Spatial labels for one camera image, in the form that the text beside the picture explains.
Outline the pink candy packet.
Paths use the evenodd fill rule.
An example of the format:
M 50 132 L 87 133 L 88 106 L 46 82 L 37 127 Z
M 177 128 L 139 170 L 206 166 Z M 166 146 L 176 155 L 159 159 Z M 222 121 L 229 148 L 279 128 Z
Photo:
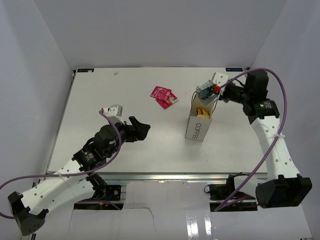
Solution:
M 161 87 L 161 86 L 156 86 L 153 91 L 150 94 L 150 97 L 162 100 L 162 101 L 167 101 L 169 99 L 169 95 L 171 94 L 172 90 Z
M 173 104 L 175 104 L 179 99 L 171 92 L 167 98 L 167 100 L 156 99 L 155 101 L 166 110 Z

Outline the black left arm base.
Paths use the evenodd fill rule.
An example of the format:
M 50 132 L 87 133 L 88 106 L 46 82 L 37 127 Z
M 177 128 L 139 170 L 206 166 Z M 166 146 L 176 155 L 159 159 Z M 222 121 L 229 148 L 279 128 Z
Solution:
M 107 185 L 106 189 L 99 190 L 98 193 L 93 187 L 89 187 L 89 190 L 89 197 L 77 201 L 77 204 L 109 204 L 109 202 L 121 200 L 121 185 Z

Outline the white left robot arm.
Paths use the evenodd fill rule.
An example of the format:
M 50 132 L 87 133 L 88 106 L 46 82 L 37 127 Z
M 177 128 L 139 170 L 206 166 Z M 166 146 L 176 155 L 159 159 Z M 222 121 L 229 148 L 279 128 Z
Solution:
M 113 194 L 107 183 L 93 170 L 109 164 L 122 144 L 143 141 L 149 124 L 129 117 L 130 124 L 109 123 L 90 138 L 67 163 L 52 176 L 22 193 L 8 196 L 10 211 L 23 236 L 39 230 L 46 217 L 65 205 L 82 200 L 103 201 Z

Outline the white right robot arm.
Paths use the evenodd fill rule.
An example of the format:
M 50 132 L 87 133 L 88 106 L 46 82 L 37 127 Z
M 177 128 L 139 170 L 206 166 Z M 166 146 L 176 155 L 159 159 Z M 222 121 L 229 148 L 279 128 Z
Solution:
M 277 80 L 283 96 L 283 114 L 267 97 L 269 74 Z M 230 175 L 225 188 L 228 196 L 215 210 L 232 204 L 243 193 L 254 197 L 263 209 L 297 207 L 312 189 L 311 179 L 295 166 L 282 134 L 288 110 L 287 95 L 278 75 L 267 68 L 252 68 L 227 80 L 218 79 L 214 90 L 225 103 L 242 105 L 257 135 L 263 157 L 248 175 Z

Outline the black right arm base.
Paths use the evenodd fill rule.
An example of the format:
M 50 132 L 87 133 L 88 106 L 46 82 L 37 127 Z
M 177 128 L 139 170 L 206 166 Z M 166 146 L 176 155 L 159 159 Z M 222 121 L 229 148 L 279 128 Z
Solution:
M 204 187 L 203 191 L 205 194 L 209 195 L 211 212 L 214 212 L 215 208 L 217 208 L 230 194 L 226 184 L 208 184 Z M 237 202 L 224 207 L 219 210 L 220 212 L 246 212 L 258 210 L 256 199 L 243 192 L 238 192 L 229 201 Z

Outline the yellow snack bar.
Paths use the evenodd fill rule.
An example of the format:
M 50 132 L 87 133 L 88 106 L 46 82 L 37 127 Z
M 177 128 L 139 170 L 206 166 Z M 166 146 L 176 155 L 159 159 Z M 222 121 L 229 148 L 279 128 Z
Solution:
M 202 107 L 197 107 L 196 113 L 197 113 L 197 115 L 196 115 L 197 117 L 202 117 L 202 118 L 206 118 L 206 119 L 210 118 L 210 113 Z

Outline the silver blue snack packet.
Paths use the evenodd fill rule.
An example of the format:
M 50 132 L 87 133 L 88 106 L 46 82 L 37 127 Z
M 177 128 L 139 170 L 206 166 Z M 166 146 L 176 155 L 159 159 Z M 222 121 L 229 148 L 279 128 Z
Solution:
M 207 106 L 218 97 L 214 86 L 215 84 L 211 80 L 208 80 L 203 85 L 196 87 L 196 95 L 203 105 Z

